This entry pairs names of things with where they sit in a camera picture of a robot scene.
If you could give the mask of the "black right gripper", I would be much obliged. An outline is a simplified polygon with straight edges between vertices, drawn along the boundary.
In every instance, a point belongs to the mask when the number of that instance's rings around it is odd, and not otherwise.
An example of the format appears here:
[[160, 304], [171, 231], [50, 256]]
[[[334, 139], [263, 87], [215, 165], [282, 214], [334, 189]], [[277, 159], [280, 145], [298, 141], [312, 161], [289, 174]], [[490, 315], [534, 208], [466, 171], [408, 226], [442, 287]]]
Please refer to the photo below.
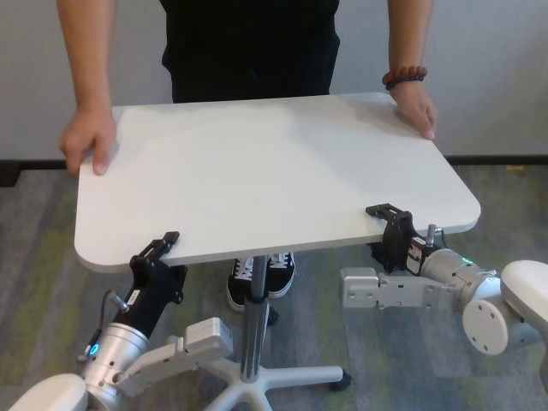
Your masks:
[[419, 275], [428, 248], [424, 237], [414, 229], [413, 215], [386, 203], [371, 205], [366, 214], [384, 220], [382, 241], [372, 244], [372, 256], [387, 273], [408, 271]]

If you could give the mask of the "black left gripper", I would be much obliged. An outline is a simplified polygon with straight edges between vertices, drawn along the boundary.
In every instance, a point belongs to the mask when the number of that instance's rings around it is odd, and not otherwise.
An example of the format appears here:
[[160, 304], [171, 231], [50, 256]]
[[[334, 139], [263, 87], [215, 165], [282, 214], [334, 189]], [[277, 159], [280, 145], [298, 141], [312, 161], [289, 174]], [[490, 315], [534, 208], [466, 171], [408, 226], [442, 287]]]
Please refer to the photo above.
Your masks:
[[119, 311], [113, 318], [114, 323], [127, 325], [150, 338], [165, 307], [182, 302], [188, 268], [185, 265], [168, 266], [160, 260], [179, 237], [179, 231], [166, 232], [131, 258], [129, 265], [134, 281], [126, 297], [128, 310]]

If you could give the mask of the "person's left hand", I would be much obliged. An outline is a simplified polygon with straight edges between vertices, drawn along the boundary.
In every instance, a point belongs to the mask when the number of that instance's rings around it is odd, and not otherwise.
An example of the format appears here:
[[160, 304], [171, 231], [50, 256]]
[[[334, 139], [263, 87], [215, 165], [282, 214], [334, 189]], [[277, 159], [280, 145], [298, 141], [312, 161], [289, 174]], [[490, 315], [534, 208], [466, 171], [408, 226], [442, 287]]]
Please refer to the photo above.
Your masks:
[[395, 100], [398, 110], [423, 138], [435, 138], [438, 110], [422, 82], [400, 83], [390, 90], [390, 96]]

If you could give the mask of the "person's right hand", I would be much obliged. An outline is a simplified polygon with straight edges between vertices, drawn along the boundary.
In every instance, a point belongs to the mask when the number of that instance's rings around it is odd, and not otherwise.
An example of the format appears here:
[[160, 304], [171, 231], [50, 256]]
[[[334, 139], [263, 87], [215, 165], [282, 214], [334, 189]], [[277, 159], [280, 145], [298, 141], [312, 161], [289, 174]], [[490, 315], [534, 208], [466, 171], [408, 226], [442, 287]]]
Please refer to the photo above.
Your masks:
[[59, 142], [68, 172], [78, 176], [84, 159], [91, 153], [93, 172], [104, 175], [115, 139], [116, 123], [111, 107], [78, 108]]

